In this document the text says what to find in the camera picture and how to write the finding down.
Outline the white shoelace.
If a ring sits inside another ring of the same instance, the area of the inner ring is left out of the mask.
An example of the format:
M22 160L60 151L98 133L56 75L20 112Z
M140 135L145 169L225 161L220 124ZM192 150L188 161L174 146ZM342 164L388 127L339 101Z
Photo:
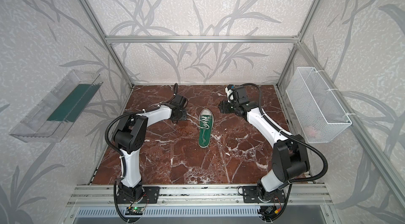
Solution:
M199 116L199 141L208 142L211 139L214 116L212 114L203 113Z

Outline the green canvas sneaker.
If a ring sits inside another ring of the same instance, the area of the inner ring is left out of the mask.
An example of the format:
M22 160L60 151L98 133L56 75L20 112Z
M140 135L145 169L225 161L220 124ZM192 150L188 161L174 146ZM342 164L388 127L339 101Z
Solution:
M200 132L198 144L201 148L206 148L209 146L212 136L213 124L213 113L209 109L203 109L199 115Z

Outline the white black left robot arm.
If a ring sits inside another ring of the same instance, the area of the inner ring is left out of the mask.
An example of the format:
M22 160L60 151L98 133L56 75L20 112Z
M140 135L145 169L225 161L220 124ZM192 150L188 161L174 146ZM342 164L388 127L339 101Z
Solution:
M117 123L112 134L115 143L112 149L119 153L121 175L117 181L118 195L131 203L142 201L145 195L140 173L140 149L146 138L147 128L157 122L184 121L187 118L186 97L175 94L168 102L157 108L139 112L127 112L113 120L109 128Z

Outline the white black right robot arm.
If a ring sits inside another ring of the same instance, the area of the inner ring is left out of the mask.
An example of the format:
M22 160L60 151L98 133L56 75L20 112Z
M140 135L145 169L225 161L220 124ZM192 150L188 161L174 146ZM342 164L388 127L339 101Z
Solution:
M272 152L272 169L263 176L256 187L257 198L266 203L280 192L293 179L310 169L307 148L301 143L305 140L297 135L298 142L293 141L289 132L275 124L256 102L239 104L221 101L218 105L221 113L234 113L253 125L270 143Z

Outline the pink object in basket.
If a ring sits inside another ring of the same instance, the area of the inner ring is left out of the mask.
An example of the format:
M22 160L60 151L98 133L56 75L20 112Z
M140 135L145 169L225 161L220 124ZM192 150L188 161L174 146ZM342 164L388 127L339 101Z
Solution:
M304 132L310 138L316 138L319 134L319 131L312 126L305 127Z

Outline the green circuit board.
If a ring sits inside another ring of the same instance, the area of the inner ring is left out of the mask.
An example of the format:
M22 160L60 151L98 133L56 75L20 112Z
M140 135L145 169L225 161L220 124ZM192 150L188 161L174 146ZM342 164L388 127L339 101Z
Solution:
M125 211L126 216L141 216L145 211L145 207L127 207Z

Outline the clear plastic wall tray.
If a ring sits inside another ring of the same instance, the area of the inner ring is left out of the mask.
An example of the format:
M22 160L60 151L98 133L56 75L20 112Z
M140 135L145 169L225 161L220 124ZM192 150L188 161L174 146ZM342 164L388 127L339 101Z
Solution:
M102 84L99 73L71 70L9 135L23 142L62 141Z

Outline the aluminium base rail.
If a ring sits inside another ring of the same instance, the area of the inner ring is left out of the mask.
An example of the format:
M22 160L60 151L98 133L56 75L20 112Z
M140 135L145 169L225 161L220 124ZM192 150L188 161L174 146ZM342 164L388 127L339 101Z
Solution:
M113 201L113 187L108 185L77 186L60 219L72 224L77 218L118 217ZM142 201L131 203L118 199L123 215L127 207L145 207L141 216L126 216L145 220L152 217L259 217L260 206L286 204L289 210L319 211L328 224L338 222L337 212L326 185L295 184L292 191L276 193L271 201L257 198L255 185L147 185Z

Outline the aluminium cage frame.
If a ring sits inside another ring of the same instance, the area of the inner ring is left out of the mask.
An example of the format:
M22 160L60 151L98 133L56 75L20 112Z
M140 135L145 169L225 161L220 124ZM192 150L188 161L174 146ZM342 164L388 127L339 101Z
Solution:
M104 34L100 22L97 20L94 10L91 8L88 0L78 0L84 13L88 17L90 23L96 30L98 41L101 46L107 50L108 55L113 59L125 80L130 86L134 83L129 77L127 71L123 68L118 56L109 43L112 40L114 43L292 43L294 45L288 61L283 70L286 74L297 52L302 53L307 63L316 68L326 84L333 88L335 96L342 105L343 109L350 113L352 118L351 130L363 148L364 153L369 157L375 168L378 170L381 178L386 183L389 190L395 196L396 200L403 207L405 205L405 181L401 178L398 171L395 170L389 159L383 154L377 143L372 139L371 134L367 131L365 125L354 113L352 107L344 99L342 93L338 91L332 79L324 71L318 60L314 57L308 46L303 41L311 22L315 17L316 11L319 10L323 0L314 0L310 6L309 13L305 19L303 28L297 35L293 36L112 36L108 37Z

